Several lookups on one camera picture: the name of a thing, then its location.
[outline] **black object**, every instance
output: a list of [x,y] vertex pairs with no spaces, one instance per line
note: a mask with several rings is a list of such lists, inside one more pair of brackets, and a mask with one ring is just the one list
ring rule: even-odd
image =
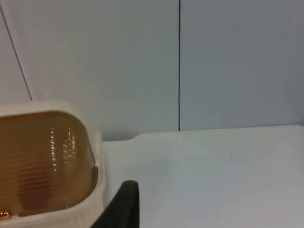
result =
[[133,180],[123,182],[91,228],[139,228],[138,183]]

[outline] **beige container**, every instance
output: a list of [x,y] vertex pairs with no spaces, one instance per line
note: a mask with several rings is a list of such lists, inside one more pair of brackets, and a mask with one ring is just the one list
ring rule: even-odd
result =
[[103,211],[101,143],[73,105],[0,107],[0,227],[89,227]]

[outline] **amber glass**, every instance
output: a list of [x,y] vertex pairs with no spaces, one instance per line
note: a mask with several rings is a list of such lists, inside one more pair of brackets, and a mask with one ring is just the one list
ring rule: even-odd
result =
[[69,114],[0,118],[0,211],[26,216],[80,203],[96,185],[94,163],[84,126]]

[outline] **white tabletop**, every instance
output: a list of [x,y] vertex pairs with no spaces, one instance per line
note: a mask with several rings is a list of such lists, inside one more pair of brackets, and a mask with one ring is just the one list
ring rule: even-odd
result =
[[140,187],[143,228],[303,228],[304,128],[142,134],[104,143],[106,203]]

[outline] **gray wall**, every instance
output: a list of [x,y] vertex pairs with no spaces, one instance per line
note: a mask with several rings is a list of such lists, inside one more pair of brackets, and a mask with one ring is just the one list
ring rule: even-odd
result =
[[[303,0],[181,2],[182,130],[303,122]],[[75,103],[106,140],[178,130],[178,0],[1,5],[33,100]],[[0,102],[27,101],[2,30]]]
[[34,100],[81,107],[106,140],[178,130],[178,1],[2,1]]
[[303,0],[182,0],[182,130],[302,123],[303,100]]
[[0,12],[0,105],[30,101],[10,36]]

